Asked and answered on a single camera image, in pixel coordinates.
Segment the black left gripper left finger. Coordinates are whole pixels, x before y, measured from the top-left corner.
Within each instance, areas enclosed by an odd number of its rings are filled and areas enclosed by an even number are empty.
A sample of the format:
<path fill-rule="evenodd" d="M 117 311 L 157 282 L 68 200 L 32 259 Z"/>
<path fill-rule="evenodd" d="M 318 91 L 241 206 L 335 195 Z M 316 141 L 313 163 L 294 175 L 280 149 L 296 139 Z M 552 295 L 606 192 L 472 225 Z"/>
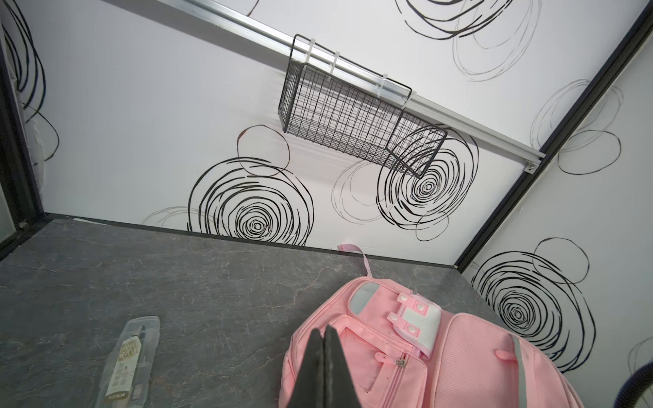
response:
<path fill-rule="evenodd" d="M 309 335 L 304 358 L 287 407 L 324 406 L 324 339 L 318 329 Z"/>

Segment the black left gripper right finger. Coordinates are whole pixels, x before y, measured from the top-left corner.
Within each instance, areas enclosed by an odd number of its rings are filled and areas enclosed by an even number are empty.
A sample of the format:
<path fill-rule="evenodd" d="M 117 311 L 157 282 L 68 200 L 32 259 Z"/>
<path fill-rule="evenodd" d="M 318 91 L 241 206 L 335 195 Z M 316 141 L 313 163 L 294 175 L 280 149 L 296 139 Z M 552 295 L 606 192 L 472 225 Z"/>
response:
<path fill-rule="evenodd" d="M 361 407 L 338 332 L 332 326 L 327 326 L 324 333 L 323 355 L 323 406 Z"/>

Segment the pink student backpack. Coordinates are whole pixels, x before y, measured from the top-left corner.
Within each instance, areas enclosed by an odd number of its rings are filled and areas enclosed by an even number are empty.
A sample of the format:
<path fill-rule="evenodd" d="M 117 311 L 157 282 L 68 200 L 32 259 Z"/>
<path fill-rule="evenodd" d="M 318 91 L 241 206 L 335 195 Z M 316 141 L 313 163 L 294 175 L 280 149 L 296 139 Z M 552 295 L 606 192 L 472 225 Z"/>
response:
<path fill-rule="evenodd" d="M 279 404 L 287 407 L 309 335 L 338 332 L 361 407 L 578 407 L 554 363 L 520 336 L 452 314 L 366 272 L 341 287 L 292 335 Z"/>

